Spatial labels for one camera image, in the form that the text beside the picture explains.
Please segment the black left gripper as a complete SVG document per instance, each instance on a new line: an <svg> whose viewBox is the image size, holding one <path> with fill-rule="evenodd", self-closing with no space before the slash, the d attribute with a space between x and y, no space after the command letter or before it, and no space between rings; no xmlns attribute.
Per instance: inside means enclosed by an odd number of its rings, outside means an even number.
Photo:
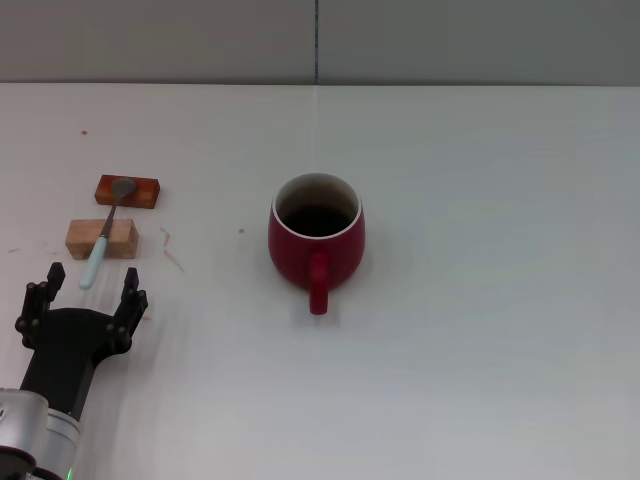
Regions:
<svg viewBox="0 0 640 480"><path fill-rule="evenodd" d="M89 309L49 311L65 276L62 263L54 262L45 281L26 285L15 328L33 354L20 389L44 397L49 409L79 420L97 366L130 350L148 300L146 291L139 289L137 269L129 267L112 317Z"/></svg>

